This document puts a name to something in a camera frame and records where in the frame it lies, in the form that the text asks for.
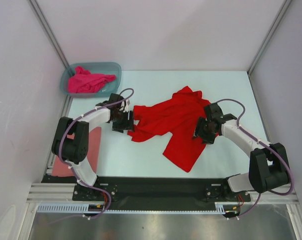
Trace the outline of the red t-shirt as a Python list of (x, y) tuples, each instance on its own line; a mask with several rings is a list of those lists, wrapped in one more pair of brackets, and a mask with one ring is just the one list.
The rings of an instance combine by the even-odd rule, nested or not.
[(209, 104), (202, 91), (185, 86), (164, 102), (151, 107), (134, 106), (134, 120), (138, 123), (128, 135), (132, 141), (141, 143), (171, 133), (163, 156), (188, 173), (206, 147), (194, 133), (199, 118), (206, 118), (204, 107)]

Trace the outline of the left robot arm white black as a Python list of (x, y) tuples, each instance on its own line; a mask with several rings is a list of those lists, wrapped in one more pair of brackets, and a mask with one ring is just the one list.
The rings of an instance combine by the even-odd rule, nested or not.
[(51, 151), (68, 166), (77, 182), (84, 186), (84, 194), (91, 200), (101, 195), (96, 183), (97, 174), (88, 160), (89, 134), (104, 123), (112, 123), (112, 130), (123, 133), (133, 130), (133, 111), (129, 110), (129, 97), (112, 93), (109, 100), (76, 117), (60, 118)]

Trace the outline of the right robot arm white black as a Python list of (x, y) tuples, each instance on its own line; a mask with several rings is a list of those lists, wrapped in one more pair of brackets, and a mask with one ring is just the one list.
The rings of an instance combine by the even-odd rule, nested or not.
[(224, 114), (217, 102), (204, 107), (205, 117), (198, 119), (194, 136), (203, 144), (213, 144), (217, 135), (236, 144), (249, 157), (247, 173), (228, 177), (222, 197), (234, 200), (241, 191), (271, 192), (287, 196), (294, 189), (287, 152), (281, 143), (264, 142), (240, 124), (240, 117)]

